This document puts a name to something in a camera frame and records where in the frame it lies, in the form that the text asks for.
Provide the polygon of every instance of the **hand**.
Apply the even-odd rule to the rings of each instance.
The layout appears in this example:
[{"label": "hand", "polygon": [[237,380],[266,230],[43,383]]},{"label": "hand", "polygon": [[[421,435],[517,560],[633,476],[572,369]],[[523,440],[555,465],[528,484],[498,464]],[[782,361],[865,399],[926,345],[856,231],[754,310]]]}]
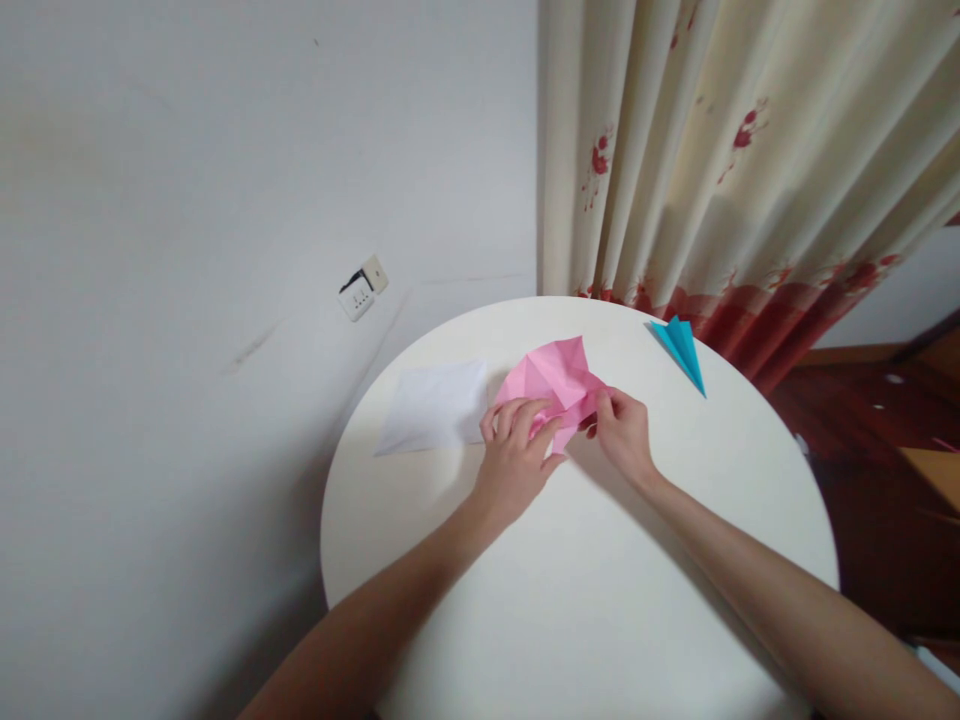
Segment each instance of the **hand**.
[{"label": "hand", "polygon": [[616,388],[598,391],[596,400],[596,414],[580,423],[587,439],[599,437],[604,454],[637,489],[663,480],[650,455],[647,406]]},{"label": "hand", "polygon": [[543,490],[547,478],[567,459],[559,454],[544,459],[560,429],[560,418],[554,418],[530,438],[534,417],[549,406],[549,400],[518,398],[490,408],[480,421],[487,451],[465,504],[497,534],[523,514]]}]

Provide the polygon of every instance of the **switch plate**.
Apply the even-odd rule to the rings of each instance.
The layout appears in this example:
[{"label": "switch plate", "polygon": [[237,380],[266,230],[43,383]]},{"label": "switch plate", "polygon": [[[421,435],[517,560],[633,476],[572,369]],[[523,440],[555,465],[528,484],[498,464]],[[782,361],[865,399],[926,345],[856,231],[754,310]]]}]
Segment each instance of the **switch plate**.
[{"label": "switch plate", "polygon": [[363,270],[363,274],[367,276],[367,280],[370,281],[370,287],[374,289],[377,295],[387,289],[390,280],[383,271],[383,266],[380,264],[380,260],[376,255],[371,255],[370,259],[363,264],[361,270]]},{"label": "switch plate", "polygon": [[376,295],[370,287],[370,283],[363,276],[363,273],[357,273],[351,281],[340,290],[337,299],[343,307],[347,317],[356,322],[373,305]]}]

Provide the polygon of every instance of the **paper airplane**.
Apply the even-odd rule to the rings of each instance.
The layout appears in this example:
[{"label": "paper airplane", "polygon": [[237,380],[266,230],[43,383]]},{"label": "paper airplane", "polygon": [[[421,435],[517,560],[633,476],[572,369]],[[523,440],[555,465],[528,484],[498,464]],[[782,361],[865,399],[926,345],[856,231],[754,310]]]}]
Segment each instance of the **paper airplane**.
[{"label": "paper airplane", "polygon": [[707,391],[703,389],[703,376],[700,374],[700,362],[697,360],[697,348],[693,343],[690,323],[681,321],[675,315],[666,326],[652,322],[650,327],[653,328],[664,347],[673,355],[673,359],[706,397]]},{"label": "paper airplane", "polygon": [[550,407],[534,418],[531,433],[548,420],[562,418],[560,429],[553,436],[553,451],[559,453],[576,434],[580,421],[597,411],[594,393],[606,387],[587,367],[581,335],[547,343],[524,355],[503,381],[496,402],[518,397],[550,400]]}]

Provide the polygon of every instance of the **forearm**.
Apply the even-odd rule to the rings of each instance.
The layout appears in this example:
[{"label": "forearm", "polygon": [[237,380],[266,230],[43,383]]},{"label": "forearm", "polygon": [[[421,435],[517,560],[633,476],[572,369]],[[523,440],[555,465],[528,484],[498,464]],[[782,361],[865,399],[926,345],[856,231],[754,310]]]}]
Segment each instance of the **forearm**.
[{"label": "forearm", "polygon": [[853,603],[666,480],[638,487],[828,717],[960,717],[960,698]]},{"label": "forearm", "polygon": [[334,607],[284,661],[243,719],[363,717],[427,618],[498,534],[482,513],[461,506]]}]

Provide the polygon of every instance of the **curtain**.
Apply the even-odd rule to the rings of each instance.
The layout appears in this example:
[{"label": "curtain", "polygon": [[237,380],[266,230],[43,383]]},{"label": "curtain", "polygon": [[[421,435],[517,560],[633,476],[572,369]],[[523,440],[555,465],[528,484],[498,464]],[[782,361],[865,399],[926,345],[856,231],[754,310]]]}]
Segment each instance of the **curtain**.
[{"label": "curtain", "polygon": [[546,13],[544,294],[679,315],[766,392],[960,209],[956,0]]}]

